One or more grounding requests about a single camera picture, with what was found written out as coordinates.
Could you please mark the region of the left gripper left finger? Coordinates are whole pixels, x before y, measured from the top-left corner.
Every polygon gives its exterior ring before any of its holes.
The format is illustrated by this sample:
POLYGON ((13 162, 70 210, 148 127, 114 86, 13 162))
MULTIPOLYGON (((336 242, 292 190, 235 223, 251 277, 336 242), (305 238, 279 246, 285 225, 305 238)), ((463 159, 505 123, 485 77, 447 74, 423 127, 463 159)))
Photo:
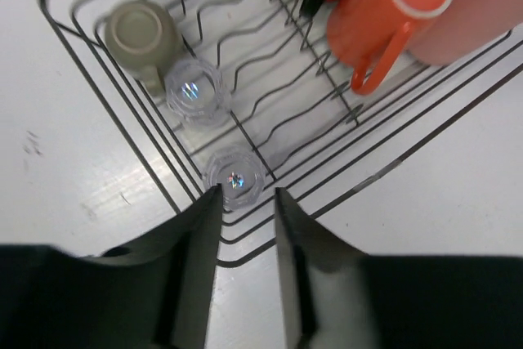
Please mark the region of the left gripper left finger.
POLYGON ((213 186, 185 211, 98 257, 1 247, 4 348, 202 348, 221 235, 213 186))

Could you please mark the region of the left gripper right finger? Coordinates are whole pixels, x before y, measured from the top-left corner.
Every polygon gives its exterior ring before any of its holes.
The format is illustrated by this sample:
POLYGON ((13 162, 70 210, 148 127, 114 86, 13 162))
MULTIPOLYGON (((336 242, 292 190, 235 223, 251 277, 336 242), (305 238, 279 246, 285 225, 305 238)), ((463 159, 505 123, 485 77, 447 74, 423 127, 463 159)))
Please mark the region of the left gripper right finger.
POLYGON ((275 192, 289 348, 519 348, 522 260, 371 255, 275 192))

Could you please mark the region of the clear glass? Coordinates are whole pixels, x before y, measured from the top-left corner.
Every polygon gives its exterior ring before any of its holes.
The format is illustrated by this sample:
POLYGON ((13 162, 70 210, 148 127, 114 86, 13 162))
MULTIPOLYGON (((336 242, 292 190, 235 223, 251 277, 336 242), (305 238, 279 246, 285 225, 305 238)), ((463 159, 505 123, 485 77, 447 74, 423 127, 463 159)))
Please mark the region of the clear glass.
POLYGON ((231 91, 222 73, 199 58, 179 60, 164 77, 166 102, 188 127, 218 128, 228 119, 231 91))
POLYGON ((241 145, 216 150, 203 170, 206 189, 221 185, 226 211, 253 206, 265 187, 265 168, 258 156, 241 145))

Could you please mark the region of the small grey-green cup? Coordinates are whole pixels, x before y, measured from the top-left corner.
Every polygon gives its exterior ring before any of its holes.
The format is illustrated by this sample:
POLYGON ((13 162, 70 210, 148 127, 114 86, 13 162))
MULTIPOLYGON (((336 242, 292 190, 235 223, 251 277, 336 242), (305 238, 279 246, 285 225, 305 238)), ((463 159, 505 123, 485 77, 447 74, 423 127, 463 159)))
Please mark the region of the small grey-green cup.
POLYGON ((104 37, 110 55, 151 96, 165 93, 164 78, 183 56, 183 42, 164 7, 146 0, 123 2, 107 18, 104 37))

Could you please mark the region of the orange mug white inside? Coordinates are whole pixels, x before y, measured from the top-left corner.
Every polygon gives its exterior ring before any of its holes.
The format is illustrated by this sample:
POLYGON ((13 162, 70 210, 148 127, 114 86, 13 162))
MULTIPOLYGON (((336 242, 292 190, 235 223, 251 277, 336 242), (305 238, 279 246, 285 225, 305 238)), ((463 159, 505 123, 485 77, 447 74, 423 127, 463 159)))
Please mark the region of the orange mug white inside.
POLYGON ((331 52, 353 69, 351 90, 373 93, 412 38, 452 0, 340 0, 329 16, 331 52))

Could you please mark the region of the salmon plastic tumbler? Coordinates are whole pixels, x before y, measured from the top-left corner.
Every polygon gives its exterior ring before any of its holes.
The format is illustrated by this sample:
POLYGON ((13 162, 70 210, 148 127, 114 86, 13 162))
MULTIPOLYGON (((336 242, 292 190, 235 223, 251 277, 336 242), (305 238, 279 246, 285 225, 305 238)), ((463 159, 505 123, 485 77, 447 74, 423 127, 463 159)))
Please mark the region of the salmon plastic tumbler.
POLYGON ((522 0, 453 0, 409 45, 428 65, 448 65, 522 23, 522 0))

